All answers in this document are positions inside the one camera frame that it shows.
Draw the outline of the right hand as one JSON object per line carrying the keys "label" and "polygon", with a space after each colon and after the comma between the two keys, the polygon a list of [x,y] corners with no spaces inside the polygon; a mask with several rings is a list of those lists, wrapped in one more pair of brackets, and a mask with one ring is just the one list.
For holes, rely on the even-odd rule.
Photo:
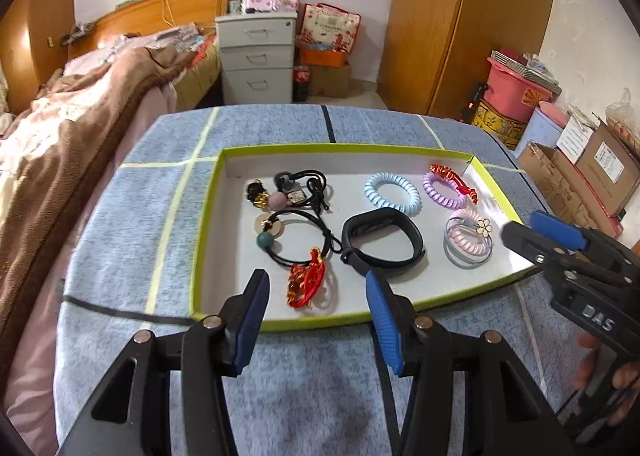
{"label": "right hand", "polygon": [[587,418],[606,415],[610,427],[618,426],[639,396],[639,362],[622,364],[618,355],[588,332],[578,336],[578,346],[589,353],[577,369],[575,387],[582,394],[576,412]]}

